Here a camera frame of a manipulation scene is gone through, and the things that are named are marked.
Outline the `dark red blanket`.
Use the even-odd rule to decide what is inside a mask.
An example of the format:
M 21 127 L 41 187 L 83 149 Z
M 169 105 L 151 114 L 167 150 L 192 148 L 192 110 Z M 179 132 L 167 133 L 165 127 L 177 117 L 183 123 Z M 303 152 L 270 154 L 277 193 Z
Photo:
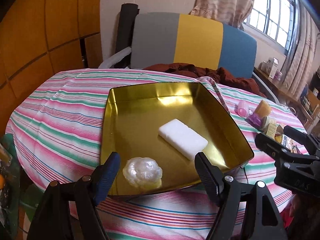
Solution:
M 234 77 L 227 69 L 218 68 L 217 70 L 209 68 L 201 68 L 188 63 L 172 63 L 172 64 L 154 64 L 144 68 L 156 72 L 182 75 L 187 77 L 211 77 L 216 83 L 245 90 L 266 98 L 266 95 L 260 91 L 260 88 L 253 78 Z

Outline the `beige patterned curtain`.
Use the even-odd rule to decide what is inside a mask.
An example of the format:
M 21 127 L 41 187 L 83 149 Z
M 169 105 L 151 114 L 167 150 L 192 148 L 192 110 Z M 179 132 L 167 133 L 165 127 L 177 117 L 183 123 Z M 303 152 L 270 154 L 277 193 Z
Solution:
M 196 0 L 190 12 L 243 30 L 243 21 L 253 9 L 254 0 Z

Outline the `wooden desk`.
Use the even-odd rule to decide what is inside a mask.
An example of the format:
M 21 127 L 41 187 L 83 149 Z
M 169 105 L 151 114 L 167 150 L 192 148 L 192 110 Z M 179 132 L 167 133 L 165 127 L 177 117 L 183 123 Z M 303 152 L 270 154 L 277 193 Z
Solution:
M 268 77 L 263 71 L 254 68 L 254 74 L 259 77 L 267 88 L 276 96 L 279 102 L 289 107 L 291 112 L 301 121 L 308 133 L 311 133 L 319 122 L 319 99 L 307 88 L 306 96 L 303 99 L 295 99 L 292 93 L 281 87 L 278 80 Z

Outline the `purple sachet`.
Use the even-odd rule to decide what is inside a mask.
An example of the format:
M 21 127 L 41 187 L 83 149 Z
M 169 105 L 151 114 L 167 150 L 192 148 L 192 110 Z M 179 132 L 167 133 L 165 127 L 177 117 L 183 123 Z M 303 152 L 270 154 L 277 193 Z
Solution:
M 248 121 L 254 127 L 260 127 L 261 126 L 261 118 L 256 113 L 251 114 L 248 117 Z

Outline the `clear plastic wrap ball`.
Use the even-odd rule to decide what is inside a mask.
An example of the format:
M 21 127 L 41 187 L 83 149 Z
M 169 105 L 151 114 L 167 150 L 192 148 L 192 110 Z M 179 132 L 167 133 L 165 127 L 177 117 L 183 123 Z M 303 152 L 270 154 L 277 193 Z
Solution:
M 163 170 L 154 159 L 136 157 L 127 161 L 123 176 L 131 186 L 150 191 L 161 187 Z

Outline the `window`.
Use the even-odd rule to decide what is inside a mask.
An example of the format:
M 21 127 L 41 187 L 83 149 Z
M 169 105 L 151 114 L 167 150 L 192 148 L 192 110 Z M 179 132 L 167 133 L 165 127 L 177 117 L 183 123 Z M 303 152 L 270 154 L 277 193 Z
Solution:
M 254 0 L 244 24 L 267 36 L 289 52 L 295 25 L 296 0 Z

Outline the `white box on desk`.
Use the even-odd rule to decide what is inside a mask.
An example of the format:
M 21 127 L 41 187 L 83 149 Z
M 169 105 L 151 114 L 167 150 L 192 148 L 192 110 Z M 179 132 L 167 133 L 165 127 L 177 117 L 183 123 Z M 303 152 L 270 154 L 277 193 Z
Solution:
M 270 57 L 268 59 L 267 67 L 266 67 L 268 77 L 273 79 L 276 74 L 277 69 L 278 69 L 278 59 L 276 59 L 274 57 Z

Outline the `wooden wardrobe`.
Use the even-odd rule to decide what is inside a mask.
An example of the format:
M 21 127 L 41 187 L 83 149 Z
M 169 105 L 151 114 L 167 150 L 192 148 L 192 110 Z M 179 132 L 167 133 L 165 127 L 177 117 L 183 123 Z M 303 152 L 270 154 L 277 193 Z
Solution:
M 15 0 L 1 20 L 1 130 L 54 74 L 102 60 L 100 0 Z

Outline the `gold metal tray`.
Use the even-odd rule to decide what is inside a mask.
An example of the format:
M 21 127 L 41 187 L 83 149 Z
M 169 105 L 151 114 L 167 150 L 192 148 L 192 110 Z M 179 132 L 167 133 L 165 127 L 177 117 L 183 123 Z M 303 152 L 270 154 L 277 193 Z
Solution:
M 163 171 L 156 193 L 198 184 L 194 162 L 158 135 L 158 129 L 172 119 L 180 120 L 208 141 L 204 153 L 222 172 L 229 172 L 254 156 L 231 115 L 203 84 L 164 82 L 110 90 L 100 161 L 104 163 L 112 152 L 120 155 L 122 166 L 134 157 L 154 159 Z

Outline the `grey yellow blue headboard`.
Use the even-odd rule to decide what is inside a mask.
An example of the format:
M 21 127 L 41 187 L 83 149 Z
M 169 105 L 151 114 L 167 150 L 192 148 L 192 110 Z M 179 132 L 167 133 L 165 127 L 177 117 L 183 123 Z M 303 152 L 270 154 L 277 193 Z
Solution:
M 230 25 L 172 12 L 148 12 L 135 18 L 131 45 L 132 69 L 154 64 L 188 63 L 234 77 L 253 75 L 256 40 Z

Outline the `cream green carton box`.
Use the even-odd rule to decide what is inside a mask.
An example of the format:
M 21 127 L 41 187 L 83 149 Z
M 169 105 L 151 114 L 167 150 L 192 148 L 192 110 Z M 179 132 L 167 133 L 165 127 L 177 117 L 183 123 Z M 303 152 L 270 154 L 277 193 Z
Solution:
M 276 132 L 277 132 L 277 127 L 278 125 L 277 124 L 273 124 L 273 123 L 269 123 L 266 127 L 266 130 L 265 130 L 265 134 L 274 139 L 275 135 L 276 135 Z

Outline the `black rolled mat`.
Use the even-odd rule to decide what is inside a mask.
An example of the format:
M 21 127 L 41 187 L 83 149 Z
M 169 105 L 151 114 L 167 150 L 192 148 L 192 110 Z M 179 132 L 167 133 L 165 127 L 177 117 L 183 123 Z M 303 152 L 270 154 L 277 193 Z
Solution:
M 116 38 L 116 54 L 121 52 L 120 61 L 114 65 L 115 68 L 125 68 L 130 65 L 131 46 L 136 16 L 139 7 L 135 3 L 124 3 L 121 5 L 118 30 Z

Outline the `striped bed sheet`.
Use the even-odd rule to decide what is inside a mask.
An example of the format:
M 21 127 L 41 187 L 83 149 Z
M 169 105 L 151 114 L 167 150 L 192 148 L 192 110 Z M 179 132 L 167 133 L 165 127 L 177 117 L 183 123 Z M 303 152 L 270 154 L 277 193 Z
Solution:
M 102 163 L 102 129 L 110 90 L 164 82 L 198 82 L 214 94 L 254 153 L 251 160 L 231 170 L 232 177 L 242 183 L 263 181 L 278 210 L 288 209 L 293 193 L 274 183 L 274 160 L 256 147 L 258 131 L 235 110 L 241 100 L 255 109 L 261 97 L 217 84 L 210 77 L 195 79 L 133 69 L 79 69 L 55 74 L 13 111 L 6 127 L 28 177 L 45 190 L 53 180 L 70 183 L 91 174 Z M 118 172 L 110 196 L 97 211 L 110 239 L 205 239 L 218 208 L 201 182 L 150 194 L 131 186 Z

